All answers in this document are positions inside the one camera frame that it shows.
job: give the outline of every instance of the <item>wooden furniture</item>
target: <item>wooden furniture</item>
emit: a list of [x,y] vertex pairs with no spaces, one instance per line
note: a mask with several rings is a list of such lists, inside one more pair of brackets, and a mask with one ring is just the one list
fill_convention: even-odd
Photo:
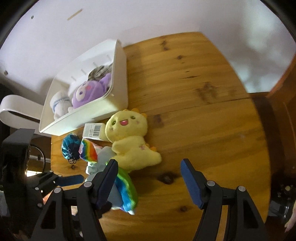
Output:
[[[139,194],[136,214],[104,214],[100,222],[107,239],[193,239],[202,211],[180,176],[183,158],[223,187],[244,185],[266,220],[270,166],[264,131],[249,94],[222,54],[201,33],[162,36],[124,50],[129,109],[148,115],[146,141],[157,147],[163,161],[130,173]],[[52,137],[52,170],[86,176],[86,162],[71,167],[63,158],[64,137]],[[224,207],[217,240],[223,239],[226,215]]]
[[284,173],[296,177],[296,56],[267,98],[273,108],[284,148]]

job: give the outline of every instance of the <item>wall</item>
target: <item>wall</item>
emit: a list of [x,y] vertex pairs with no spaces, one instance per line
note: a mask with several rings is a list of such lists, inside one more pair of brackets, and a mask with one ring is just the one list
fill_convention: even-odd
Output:
[[43,104],[56,73],[97,43],[119,38],[128,45],[187,31],[203,32],[248,92],[269,91],[296,51],[259,0],[40,0],[0,49],[0,73],[8,73],[2,82]]

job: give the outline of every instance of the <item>white plush toy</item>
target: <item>white plush toy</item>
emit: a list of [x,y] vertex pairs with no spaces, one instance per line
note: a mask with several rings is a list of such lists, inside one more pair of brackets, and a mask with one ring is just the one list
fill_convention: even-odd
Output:
[[68,108],[72,107],[72,103],[66,91],[57,92],[50,101],[50,107],[54,113],[54,119],[62,117],[68,113]]

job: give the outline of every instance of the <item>yellow dinosaur plush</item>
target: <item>yellow dinosaur plush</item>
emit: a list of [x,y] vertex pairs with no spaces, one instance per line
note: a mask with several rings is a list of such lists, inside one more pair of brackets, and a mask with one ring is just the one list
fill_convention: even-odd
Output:
[[127,172],[161,162],[156,148],[149,148],[144,140],[148,129],[146,118],[147,115],[140,114],[138,109],[123,110],[115,113],[106,124],[106,137],[117,154],[113,159]]

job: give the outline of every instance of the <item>pink tongue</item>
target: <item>pink tongue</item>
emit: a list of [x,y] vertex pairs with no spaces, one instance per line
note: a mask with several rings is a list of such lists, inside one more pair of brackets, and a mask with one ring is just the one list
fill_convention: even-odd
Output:
[[119,122],[122,126],[126,126],[128,124],[128,119],[122,120]]

